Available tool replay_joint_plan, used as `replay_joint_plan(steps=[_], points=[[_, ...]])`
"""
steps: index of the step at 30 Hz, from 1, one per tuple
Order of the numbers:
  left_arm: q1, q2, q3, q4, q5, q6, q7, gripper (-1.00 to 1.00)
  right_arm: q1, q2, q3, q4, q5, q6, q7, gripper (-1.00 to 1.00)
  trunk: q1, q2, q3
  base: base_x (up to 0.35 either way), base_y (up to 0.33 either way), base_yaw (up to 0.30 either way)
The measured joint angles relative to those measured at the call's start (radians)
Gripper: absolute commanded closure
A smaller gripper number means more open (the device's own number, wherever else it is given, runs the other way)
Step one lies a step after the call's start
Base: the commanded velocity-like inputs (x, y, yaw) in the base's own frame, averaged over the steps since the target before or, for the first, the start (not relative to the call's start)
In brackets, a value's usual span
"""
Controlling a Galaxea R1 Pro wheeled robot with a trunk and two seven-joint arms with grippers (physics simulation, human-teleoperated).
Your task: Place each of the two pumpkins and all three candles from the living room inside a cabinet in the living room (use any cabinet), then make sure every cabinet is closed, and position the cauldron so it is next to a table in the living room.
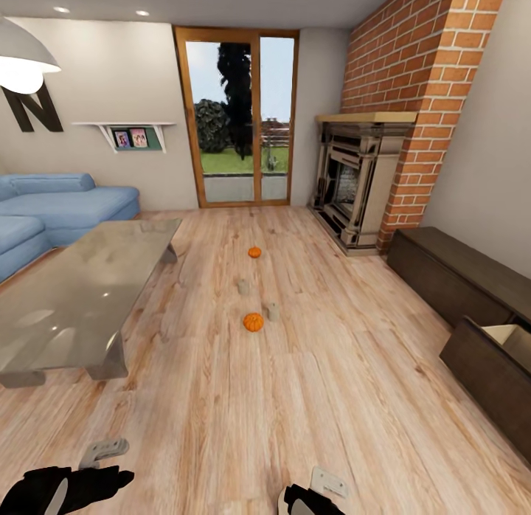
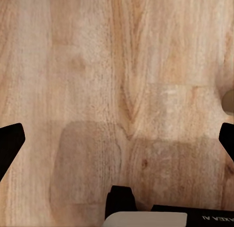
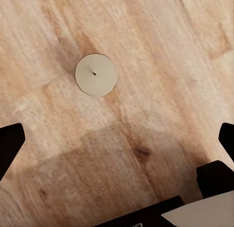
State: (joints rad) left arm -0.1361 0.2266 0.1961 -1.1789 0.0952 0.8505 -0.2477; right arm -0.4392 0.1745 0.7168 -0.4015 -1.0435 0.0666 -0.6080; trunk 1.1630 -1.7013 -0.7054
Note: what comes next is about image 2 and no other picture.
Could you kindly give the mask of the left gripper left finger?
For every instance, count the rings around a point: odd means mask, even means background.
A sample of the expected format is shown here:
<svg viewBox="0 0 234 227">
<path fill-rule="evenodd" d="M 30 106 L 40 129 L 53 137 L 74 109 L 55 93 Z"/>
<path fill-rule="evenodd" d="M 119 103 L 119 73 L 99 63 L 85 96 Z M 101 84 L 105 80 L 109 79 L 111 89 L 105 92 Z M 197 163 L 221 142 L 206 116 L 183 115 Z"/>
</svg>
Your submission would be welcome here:
<svg viewBox="0 0 234 227">
<path fill-rule="evenodd" d="M 0 128 L 0 181 L 25 142 L 21 123 Z"/>
</svg>

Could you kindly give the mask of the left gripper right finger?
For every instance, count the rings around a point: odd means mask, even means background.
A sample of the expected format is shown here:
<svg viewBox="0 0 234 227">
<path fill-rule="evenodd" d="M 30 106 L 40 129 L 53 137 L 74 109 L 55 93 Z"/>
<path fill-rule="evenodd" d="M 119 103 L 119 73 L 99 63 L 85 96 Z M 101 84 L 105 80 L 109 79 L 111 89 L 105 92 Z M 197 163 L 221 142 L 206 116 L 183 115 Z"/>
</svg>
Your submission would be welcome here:
<svg viewBox="0 0 234 227">
<path fill-rule="evenodd" d="M 219 134 L 219 141 L 234 161 L 234 124 L 222 124 Z"/>
</svg>

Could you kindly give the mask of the pillar candle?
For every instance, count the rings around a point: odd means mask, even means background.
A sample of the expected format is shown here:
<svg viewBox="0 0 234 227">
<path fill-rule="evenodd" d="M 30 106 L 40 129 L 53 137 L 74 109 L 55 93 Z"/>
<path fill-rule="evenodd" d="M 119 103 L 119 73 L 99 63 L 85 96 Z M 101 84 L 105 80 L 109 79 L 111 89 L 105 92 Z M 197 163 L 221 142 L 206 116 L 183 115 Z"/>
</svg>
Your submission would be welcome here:
<svg viewBox="0 0 234 227">
<path fill-rule="evenodd" d="M 222 108 L 229 116 L 234 116 L 234 89 L 229 90 L 223 96 Z"/>
</svg>

